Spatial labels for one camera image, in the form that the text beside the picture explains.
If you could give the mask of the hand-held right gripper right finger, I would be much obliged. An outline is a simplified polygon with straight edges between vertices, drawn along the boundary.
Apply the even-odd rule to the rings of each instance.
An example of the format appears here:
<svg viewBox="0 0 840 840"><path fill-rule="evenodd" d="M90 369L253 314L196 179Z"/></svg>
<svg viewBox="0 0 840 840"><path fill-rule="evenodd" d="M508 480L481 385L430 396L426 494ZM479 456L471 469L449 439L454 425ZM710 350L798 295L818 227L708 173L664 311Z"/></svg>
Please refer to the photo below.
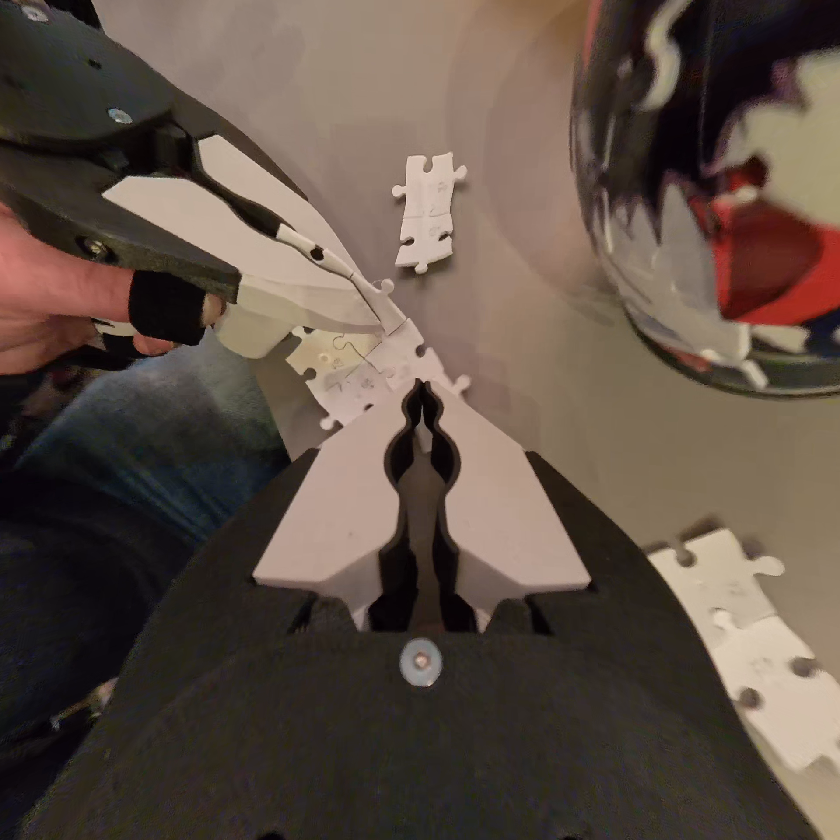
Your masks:
<svg viewBox="0 0 840 840"><path fill-rule="evenodd" d="M483 632L506 600L577 592L592 577L529 453L441 384L428 384L430 459L444 483L433 564L444 626Z"/></svg>

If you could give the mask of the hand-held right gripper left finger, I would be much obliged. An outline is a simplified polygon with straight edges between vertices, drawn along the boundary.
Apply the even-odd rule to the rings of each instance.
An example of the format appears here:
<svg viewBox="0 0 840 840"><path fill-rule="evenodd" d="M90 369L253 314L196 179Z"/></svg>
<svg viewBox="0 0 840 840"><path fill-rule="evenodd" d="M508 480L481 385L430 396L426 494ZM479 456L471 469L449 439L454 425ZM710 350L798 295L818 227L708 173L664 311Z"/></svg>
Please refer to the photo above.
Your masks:
<svg viewBox="0 0 840 840"><path fill-rule="evenodd" d="M397 489L413 461L421 382L401 385L325 440L253 570L258 585L332 597L361 631L370 609L405 580L382 560L405 532Z"/></svg>

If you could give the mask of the two joined puzzle pieces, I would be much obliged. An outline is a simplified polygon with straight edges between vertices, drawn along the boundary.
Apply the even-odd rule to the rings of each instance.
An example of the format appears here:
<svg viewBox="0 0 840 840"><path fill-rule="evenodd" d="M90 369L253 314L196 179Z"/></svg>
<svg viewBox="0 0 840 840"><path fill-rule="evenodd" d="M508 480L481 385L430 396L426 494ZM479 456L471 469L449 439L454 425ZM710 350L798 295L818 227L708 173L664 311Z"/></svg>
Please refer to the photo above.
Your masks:
<svg viewBox="0 0 840 840"><path fill-rule="evenodd" d="M395 267L418 275L453 254L451 205L456 186L468 174L465 165L455 166L452 152L433 156L430 168L426 164L424 155L409 156L405 183L392 188L394 198L404 201Z"/></svg>

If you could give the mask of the colourful puzzle ball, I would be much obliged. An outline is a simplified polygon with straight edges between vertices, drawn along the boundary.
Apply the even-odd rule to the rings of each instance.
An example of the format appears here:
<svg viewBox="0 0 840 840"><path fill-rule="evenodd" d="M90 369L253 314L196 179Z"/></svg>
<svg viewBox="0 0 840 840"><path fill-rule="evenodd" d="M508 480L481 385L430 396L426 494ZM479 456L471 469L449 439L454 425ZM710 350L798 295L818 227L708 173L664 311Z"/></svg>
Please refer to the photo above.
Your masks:
<svg viewBox="0 0 840 840"><path fill-rule="evenodd" d="M839 2L590 2L581 214L626 320L695 382L839 390Z"/></svg>

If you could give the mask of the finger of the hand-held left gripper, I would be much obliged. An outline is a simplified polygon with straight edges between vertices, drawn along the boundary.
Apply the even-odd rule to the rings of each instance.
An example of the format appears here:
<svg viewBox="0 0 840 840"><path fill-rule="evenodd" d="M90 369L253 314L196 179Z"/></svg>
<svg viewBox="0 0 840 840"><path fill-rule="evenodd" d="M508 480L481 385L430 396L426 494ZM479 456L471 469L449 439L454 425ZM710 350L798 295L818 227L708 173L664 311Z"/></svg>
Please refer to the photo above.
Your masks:
<svg viewBox="0 0 840 840"><path fill-rule="evenodd" d="M197 142L197 154L213 182L280 219L275 237L281 243L332 273L352 275L359 271L316 207L245 152L216 134Z"/></svg>
<svg viewBox="0 0 840 840"><path fill-rule="evenodd" d="M214 327L220 343L264 358L296 328L383 333L382 322L329 248L286 224L260 233L204 187L172 177L129 176L104 192L110 203L236 268L236 301Z"/></svg>

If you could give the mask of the wide puzzle piece section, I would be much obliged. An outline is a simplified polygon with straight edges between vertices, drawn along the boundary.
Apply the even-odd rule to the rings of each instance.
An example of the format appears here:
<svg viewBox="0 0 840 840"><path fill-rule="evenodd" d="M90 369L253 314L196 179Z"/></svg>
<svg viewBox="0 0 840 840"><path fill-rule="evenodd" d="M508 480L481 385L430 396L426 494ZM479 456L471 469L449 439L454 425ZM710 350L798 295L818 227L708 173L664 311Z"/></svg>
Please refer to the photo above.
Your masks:
<svg viewBox="0 0 840 840"><path fill-rule="evenodd" d="M784 564L750 558L728 529L647 555L697 630L732 704L782 764L839 766L839 685L780 618L760 576Z"/></svg>

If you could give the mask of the person's jeans leg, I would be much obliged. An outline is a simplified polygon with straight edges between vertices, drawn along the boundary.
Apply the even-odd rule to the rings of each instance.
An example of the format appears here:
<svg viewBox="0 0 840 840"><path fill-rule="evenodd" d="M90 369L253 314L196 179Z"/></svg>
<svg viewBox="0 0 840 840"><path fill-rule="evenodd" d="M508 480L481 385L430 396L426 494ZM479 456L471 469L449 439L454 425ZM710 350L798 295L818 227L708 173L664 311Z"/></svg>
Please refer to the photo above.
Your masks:
<svg viewBox="0 0 840 840"><path fill-rule="evenodd" d="M290 462L249 363L206 331L97 378L16 468L116 499L198 550Z"/></svg>

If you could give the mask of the curved puzzle piece strip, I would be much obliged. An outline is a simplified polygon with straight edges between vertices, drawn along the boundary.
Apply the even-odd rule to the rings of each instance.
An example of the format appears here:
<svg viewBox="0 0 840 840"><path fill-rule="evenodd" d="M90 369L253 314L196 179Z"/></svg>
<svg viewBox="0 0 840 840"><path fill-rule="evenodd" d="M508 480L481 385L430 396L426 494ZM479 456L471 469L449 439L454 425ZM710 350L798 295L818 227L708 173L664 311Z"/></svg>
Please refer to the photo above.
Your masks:
<svg viewBox="0 0 840 840"><path fill-rule="evenodd" d="M281 223L276 238L294 247L318 267L348 280L372 305L381 321L374 332L335 332L292 320L298 310L291 304L277 304L290 332L300 343L287 357L294 370L303 375L314 371L308 388L326 411L321 427L346 426L373 405L415 380L435 382L462 396L470 379L462 374L452 379L445 372L436 352L428 347L414 322L393 302L394 284L384 278L378 285L368 282L357 269L327 248L304 237L293 227Z"/></svg>

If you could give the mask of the person's left hand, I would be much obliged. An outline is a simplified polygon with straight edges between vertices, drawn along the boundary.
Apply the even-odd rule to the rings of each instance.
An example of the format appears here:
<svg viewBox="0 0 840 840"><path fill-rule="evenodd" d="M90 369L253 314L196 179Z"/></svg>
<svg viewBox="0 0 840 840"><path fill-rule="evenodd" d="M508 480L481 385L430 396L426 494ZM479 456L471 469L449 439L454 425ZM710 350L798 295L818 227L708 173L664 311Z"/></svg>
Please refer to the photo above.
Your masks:
<svg viewBox="0 0 840 840"><path fill-rule="evenodd" d="M98 336L95 319L130 320L133 273L67 255L1 205L1 374L27 375Z"/></svg>

